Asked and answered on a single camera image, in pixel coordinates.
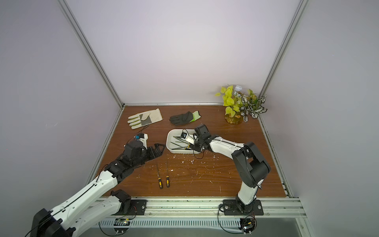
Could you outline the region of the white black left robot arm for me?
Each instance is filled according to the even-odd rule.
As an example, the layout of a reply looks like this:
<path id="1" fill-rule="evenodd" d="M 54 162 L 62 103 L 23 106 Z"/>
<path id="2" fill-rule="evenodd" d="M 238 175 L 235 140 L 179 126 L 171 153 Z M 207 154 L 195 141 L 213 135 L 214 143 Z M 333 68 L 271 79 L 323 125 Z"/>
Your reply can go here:
<path id="1" fill-rule="evenodd" d="M 133 171 L 163 155 L 165 145 L 147 147 L 141 138 L 124 146 L 124 151 L 114 161 L 105 165 L 103 171 L 71 198 L 51 210 L 42 209 L 35 214 L 30 237 L 78 237 L 83 232 L 113 214 L 134 215 L 131 196 L 123 190 L 112 191 Z M 90 207 L 106 192 L 111 195 L 100 204 Z"/>

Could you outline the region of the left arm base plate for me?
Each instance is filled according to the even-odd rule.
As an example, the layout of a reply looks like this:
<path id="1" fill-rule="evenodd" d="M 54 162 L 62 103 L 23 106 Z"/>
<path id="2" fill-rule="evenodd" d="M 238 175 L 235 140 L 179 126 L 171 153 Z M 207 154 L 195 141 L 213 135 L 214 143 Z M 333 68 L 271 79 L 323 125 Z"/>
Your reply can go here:
<path id="1" fill-rule="evenodd" d="M 123 202 L 118 212 L 114 215 L 143 216 L 147 207 L 146 199 L 131 199 Z"/>

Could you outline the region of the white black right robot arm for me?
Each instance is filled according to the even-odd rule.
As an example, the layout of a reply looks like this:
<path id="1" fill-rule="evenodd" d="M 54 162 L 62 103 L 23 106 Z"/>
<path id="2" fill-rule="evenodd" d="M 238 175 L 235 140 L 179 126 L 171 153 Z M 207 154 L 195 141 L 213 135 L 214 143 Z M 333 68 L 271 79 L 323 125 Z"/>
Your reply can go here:
<path id="1" fill-rule="evenodd" d="M 241 214 L 253 212 L 257 192 L 271 171 L 259 148 L 253 142 L 235 143 L 221 136 L 211 135 L 204 124 L 194 129 L 194 141 L 190 147 L 197 152 L 207 150 L 233 160 L 242 180 L 240 191 L 236 196 L 236 208 Z"/>

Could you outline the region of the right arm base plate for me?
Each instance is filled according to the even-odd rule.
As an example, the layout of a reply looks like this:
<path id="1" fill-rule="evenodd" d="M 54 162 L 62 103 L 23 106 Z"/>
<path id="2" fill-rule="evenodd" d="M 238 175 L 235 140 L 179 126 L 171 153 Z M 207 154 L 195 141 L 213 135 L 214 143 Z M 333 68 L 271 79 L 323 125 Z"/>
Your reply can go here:
<path id="1" fill-rule="evenodd" d="M 221 204 L 221 210 L 225 215 L 254 215 L 263 216 L 264 210 L 260 200 L 255 199 L 250 204 L 245 205 L 241 201 L 235 199 L 224 199 Z"/>

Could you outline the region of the white plastic storage box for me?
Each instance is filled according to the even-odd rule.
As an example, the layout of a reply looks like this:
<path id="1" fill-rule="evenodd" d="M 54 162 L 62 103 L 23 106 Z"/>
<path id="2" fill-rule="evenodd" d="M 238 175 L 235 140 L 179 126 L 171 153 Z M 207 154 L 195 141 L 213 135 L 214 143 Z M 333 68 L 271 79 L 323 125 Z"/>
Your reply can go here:
<path id="1" fill-rule="evenodd" d="M 193 149 L 194 139 L 197 137 L 194 129 L 173 129 L 169 131 L 166 147 L 173 154 L 199 154 Z"/>

